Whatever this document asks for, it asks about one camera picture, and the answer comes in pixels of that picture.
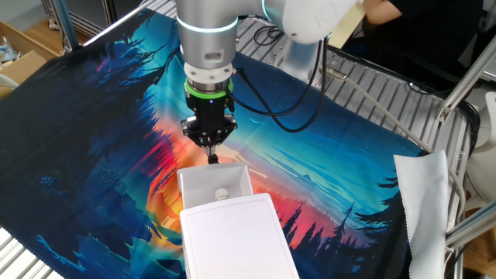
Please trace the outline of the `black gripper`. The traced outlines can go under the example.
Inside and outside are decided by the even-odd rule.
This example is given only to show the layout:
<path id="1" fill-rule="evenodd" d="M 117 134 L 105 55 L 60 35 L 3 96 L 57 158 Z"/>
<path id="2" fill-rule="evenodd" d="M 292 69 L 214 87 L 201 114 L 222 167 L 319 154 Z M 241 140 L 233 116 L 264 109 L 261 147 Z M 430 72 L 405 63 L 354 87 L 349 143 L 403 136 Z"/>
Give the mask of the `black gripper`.
<path id="1" fill-rule="evenodd" d="M 186 101 L 194 116 L 181 120 L 183 135 L 204 149 L 207 155 L 214 154 L 215 148 L 224 143 L 238 127 L 234 115 L 225 113 L 232 102 L 226 93 L 218 95 L 190 93 Z M 212 144 L 209 139 L 211 134 L 213 134 Z"/>

